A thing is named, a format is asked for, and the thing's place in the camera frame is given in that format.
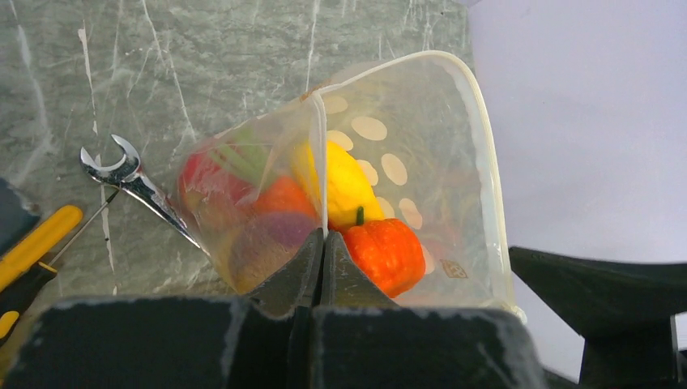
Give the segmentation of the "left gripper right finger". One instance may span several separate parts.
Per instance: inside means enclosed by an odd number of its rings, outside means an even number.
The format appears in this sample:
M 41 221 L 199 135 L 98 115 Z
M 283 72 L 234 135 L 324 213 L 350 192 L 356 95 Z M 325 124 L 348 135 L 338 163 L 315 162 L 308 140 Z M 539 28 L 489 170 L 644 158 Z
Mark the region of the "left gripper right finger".
M 322 294 L 311 314 L 311 388 L 545 388 L 531 337 L 500 309 L 395 305 L 325 242 Z

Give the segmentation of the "yellow mango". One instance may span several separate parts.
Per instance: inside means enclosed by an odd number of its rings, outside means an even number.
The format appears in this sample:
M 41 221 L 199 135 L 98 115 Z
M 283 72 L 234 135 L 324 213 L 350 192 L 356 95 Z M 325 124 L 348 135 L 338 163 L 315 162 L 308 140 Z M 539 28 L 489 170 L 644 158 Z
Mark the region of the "yellow mango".
M 307 143 L 296 146 L 291 157 L 292 171 L 308 198 L 320 206 L 322 196 L 314 163 Z M 343 231 L 357 221 L 357 211 L 364 209 L 364 220 L 383 220 L 384 212 L 358 161 L 337 143 L 326 143 L 326 214 L 330 229 Z

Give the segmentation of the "orange pumpkin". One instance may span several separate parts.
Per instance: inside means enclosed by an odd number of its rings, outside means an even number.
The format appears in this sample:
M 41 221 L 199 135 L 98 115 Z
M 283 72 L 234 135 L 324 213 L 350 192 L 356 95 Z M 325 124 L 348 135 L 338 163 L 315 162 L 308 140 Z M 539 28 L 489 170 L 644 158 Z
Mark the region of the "orange pumpkin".
M 343 239 L 352 261 L 389 298 L 409 291 L 425 275 L 420 240 L 399 219 L 368 220 L 359 207 Z

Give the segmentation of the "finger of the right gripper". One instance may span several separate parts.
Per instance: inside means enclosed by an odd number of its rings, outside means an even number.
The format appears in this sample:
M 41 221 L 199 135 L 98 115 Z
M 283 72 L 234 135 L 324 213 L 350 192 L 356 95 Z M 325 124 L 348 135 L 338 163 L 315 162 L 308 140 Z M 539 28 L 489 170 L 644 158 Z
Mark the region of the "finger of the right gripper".
M 580 388 L 684 388 L 683 263 L 619 263 L 509 248 L 514 273 L 584 339 Z

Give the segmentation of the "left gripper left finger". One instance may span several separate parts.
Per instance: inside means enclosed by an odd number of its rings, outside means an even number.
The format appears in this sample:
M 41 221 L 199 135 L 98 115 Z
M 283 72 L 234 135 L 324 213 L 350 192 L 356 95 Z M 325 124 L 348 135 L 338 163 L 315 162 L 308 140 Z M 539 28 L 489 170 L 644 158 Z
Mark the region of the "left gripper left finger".
M 324 237 L 250 297 L 81 297 L 35 322 L 5 388 L 306 388 Z

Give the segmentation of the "orange carrot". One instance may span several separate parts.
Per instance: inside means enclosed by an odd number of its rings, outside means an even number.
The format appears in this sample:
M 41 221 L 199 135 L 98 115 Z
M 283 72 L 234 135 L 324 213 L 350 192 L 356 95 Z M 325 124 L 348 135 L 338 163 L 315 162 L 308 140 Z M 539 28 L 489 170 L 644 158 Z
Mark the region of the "orange carrot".
M 318 220 L 306 192 L 289 175 L 268 166 L 269 145 L 252 130 L 235 130 L 227 143 L 218 143 L 207 157 L 239 181 L 237 208 L 249 215 L 295 212 Z

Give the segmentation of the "red apple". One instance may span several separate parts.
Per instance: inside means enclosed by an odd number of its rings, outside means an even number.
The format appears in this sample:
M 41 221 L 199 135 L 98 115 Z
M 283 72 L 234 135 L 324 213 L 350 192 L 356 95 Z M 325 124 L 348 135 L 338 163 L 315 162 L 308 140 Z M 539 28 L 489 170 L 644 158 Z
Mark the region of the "red apple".
M 252 160 L 234 147 L 220 146 L 197 152 L 186 161 L 177 179 L 180 206 L 190 215 L 208 205 L 212 213 L 240 212 L 249 215 L 249 195 L 258 180 Z

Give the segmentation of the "clear polka dot zip bag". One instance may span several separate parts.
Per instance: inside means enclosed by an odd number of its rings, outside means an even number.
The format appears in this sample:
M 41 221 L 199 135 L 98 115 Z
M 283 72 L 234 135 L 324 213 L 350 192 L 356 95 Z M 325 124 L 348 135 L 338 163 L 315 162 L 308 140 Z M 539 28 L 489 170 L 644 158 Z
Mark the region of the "clear polka dot zip bag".
M 337 143 L 358 161 L 384 219 L 404 222 L 424 252 L 425 275 L 394 302 L 522 314 L 514 300 L 489 118 L 476 79 L 460 59 L 423 51 L 353 66 L 270 113 L 206 139 L 189 156 L 227 143 L 235 130 L 252 130 L 269 145 L 268 166 L 295 181 L 292 154 L 300 143 L 310 146 L 322 204 L 310 201 L 323 233 L 346 230 L 328 224 L 326 143 Z M 260 215 L 212 213 L 208 205 L 188 215 L 177 187 L 173 205 L 229 284 L 221 258 L 225 243 Z

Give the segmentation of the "purple onion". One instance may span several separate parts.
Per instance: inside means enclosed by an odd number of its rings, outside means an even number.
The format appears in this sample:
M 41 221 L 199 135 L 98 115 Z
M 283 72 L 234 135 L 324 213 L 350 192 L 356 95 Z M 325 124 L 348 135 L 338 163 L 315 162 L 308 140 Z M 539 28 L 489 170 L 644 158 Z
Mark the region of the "purple onion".
M 299 212 L 271 212 L 256 216 L 232 231 L 221 258 L 228 282 L 248 293 L 290 261 L 318 221 Z

